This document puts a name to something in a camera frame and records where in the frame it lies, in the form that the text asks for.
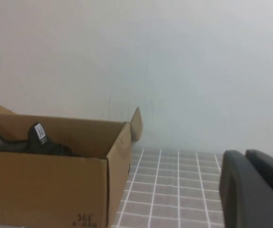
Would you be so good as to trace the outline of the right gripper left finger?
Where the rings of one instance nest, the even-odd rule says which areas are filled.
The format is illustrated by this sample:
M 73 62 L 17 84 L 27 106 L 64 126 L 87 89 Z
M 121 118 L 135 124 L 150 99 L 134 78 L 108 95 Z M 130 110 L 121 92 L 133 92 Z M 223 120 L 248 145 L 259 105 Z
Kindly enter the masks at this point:
M 273 189 L 245 154 L 223 154 L 219 195 L 226 228 L 273 228 Z

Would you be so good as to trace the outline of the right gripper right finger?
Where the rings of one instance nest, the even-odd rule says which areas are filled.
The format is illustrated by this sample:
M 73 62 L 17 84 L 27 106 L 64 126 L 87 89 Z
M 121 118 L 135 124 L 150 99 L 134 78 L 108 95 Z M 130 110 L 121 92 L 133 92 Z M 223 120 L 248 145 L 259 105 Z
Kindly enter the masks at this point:
M 273 189 L 273 157 L 259 150 L 246 150 L 245 156 Z

